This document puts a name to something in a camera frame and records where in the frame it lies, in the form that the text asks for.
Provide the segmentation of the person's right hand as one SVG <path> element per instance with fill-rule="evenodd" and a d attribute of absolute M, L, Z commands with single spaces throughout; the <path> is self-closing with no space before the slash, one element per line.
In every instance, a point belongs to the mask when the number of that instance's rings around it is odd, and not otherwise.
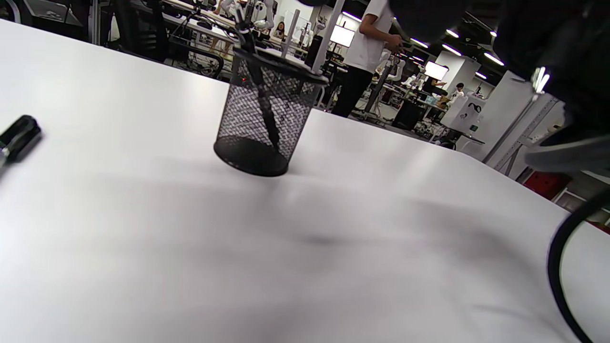
<path fill-rule="evenodd" d="M 493 50 L 527 79 L 550 75 L 544 91 L 562 100 L 579 125 L 609 130 L 609 2 L 505 0 Z"/>

